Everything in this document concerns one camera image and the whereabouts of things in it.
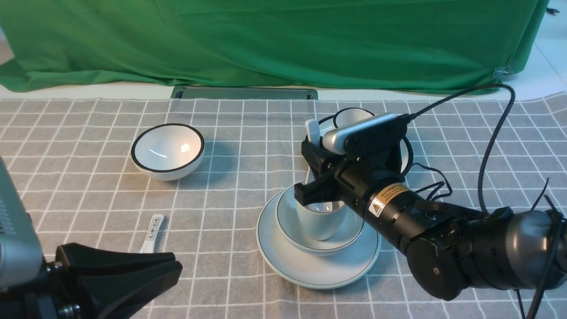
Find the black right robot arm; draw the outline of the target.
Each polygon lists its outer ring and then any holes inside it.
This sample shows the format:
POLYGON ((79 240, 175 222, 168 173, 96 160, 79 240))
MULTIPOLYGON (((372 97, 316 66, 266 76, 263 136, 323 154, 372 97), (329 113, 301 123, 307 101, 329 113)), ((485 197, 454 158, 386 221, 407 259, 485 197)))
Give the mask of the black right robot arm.
POLYGON ((515 214, 492 213, 404 185, 403 137, 348 137, 344 151, 305 139, 301 153, 315 179, 292 186, 298 204, 343 202, 405 255, 411 274, 431 296, 454 300, 463 289, 547 289, 566 283, 566 220, 554 206, 515 214))

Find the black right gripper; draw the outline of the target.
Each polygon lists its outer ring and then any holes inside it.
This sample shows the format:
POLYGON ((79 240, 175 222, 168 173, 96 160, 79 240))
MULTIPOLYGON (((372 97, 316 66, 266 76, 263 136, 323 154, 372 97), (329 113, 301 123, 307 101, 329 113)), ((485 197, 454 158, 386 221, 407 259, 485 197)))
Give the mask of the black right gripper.
POLYGON ((353 158, 304 140, 301 154, 316 178, 294 186, 295 199, 302 206, 340 202, 353 209, 363 209, 372 194, 389 184, 405 181, 401 174, 400 147, 366 158, 353 158))

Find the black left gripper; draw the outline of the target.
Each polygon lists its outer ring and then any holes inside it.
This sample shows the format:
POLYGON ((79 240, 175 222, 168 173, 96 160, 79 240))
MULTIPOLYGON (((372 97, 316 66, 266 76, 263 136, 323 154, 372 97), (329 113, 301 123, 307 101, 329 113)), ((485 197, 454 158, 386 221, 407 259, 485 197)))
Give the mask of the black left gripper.
POLYGON ((173 253, 124 253, 77 243, 58 246, 27 293, 28 319, 129 319, 174 287, 173 253))

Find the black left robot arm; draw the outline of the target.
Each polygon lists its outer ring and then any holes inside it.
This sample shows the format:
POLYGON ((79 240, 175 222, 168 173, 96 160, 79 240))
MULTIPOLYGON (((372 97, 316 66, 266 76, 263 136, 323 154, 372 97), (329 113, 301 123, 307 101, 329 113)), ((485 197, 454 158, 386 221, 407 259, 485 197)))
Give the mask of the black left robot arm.
POLYGON ((31 281, 1 289, 3 319, 129 319, 179 280, 174 253, 122 253, 71 243, 31 281))

